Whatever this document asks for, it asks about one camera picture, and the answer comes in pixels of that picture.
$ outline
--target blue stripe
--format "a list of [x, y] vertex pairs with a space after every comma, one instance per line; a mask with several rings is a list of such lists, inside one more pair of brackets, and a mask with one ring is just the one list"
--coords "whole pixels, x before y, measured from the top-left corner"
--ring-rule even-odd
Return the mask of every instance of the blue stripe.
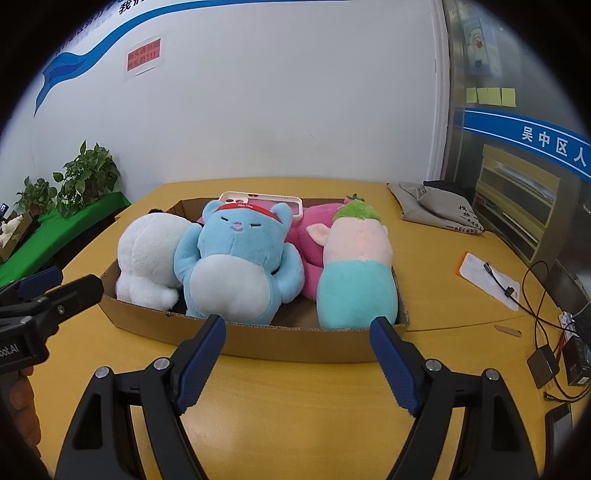
[[74, 53], [64, 52], [60, 53], [55, 59], [53, 59], [46, 69], [43, 70], [45, 82], [43, 84], [43, 88], [41, 88], [41, 91], [39, 92], [39, 95], [37, 95], [35, 113], [37, 113], [37, 110], [39, 110], [43, 100], [45, 100], [47, 94], [53, 87], [55, 87], [55, 85], [65, 82], [66, 80], [74, 79], [83, 73], [88, 72], [88, 70], [90, 70], [103, 57], [103, 55], [105, 55], [105, 53], [107, 53], [109, 49], [115, 45], [115, 43], [121, 37], [123, 37], [123, 35], [138, 25], [147, 22], [148, 20], [160, 17], [161, 15], [185, 10], [194, 10], [197, 8], [221, 7], [223, 5], [308, 1], [318, 0], [202, 0], [196, 2], [186, 2], [183, 4], [167, 5], [166, 7], [156, 8], [155, 10], [145, 12], [117, 27], [88, 53], [85, 53], [84, 55], [76, 55]]
[[591, 183], [591, 143], [571, 130], [535, 118], [466, 108], [464, 130], [535, 152]]

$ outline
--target plush toy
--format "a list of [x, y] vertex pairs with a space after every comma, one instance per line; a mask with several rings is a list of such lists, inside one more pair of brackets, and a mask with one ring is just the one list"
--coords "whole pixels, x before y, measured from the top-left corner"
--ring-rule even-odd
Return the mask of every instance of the plush toy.
[[304, 286], [300, 254], [285, 243], [292, 220], [286, 203], [267, 210], [209, 202], [204, 225], [192, 224], [174, 255], [187, 315], [269, 325], [281, 303], [291, 302]]
[[298, 222], [294, 222], [287, 233], [285, 241], [297, 248], [304, 264], [305, 281], [301, 294], [312, 301], [316, 301], [316, 289], [323, 269], [323, 248], [312, 240], [306, 229], [315, 223], [331, 227], [336, 212], [342, 206], [343, 203], [325, 203], [304, 208], [304, 216]]
[[174, 252], [189, 225], [177, 215], [154, 212], [126, 228], [117, 247], [117, 300], [164, 311], [174, 307], [182, 287], [174, 275]]
[[364, 329], [385, 316], [394, 323], [398, 294], [392, 277], [392, 246], [378, 213], [353, 200], [335, 215], [331, 228], [307, 228], [324, 246], [324, 270], [318, 282], [316, 309], [323, 329]]

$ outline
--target yellow sticky note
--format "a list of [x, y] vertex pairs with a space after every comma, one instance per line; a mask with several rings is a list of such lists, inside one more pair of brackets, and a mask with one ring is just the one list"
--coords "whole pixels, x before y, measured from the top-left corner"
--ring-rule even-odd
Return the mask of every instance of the yellow sticky note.
[[501, 89], [503, 94], [503, 106], [517, 106], [515, 104], [515, 89], [514, 88], [503, 88]]
[[486, 87], [476, 89], [478, 93], [478, 103], [483, 105], [501, 106], [501, 89], [499, 87]]
[[478, 103], [478, 99], [476, 97], [476, 88], [466, 89], [466, 103]]

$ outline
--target plush ear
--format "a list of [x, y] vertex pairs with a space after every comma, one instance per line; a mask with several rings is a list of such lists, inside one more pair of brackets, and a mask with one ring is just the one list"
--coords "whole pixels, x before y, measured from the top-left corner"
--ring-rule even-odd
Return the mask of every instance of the plush ear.
[[330, 228], [323, 223], [315, 223], [314, 225], [306, 227], [306, 231], [314, 242], [323, 247], [326, 244], [326, 239], [329, 236]]
[[207, 220], [209, 219], [209, 217], [211, 217], [212, 213], [215, 212], [218, 208], [220, 208], [223, 205], [222, 202], [220, 202], [219, 200], [212, 200], [211, 202], [209, 202], [205, 208], [203, 209], [203, 223], [207, 222]]
[[277, 203], [271, 207], [271, 211], [279, 217], [279, 220], [285, 226], [285, 230], [289, 230], [291, 223], [294, 221], [294, 214], [290, 206], [286, 203]]

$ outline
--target white plush toy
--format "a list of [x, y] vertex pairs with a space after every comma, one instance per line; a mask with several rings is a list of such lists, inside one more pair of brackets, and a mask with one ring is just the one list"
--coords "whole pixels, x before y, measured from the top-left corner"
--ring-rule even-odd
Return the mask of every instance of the white plush toy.
[[189, 225], [177, 215], [154, 212], [127, 227], [117, 247], [117, 300], [164, 311], [174, 307], [182, 287], [174, 275], [174, 251]]

